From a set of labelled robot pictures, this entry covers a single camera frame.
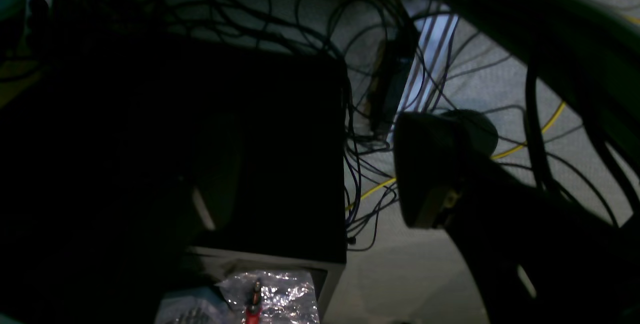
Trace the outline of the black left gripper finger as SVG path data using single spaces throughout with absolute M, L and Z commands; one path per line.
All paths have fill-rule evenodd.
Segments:
M 451 118 L 403 113 L 394 130 L 402 217 L 443 229 L 492 324 L 637 324 L 639 235 L 530 187 Z

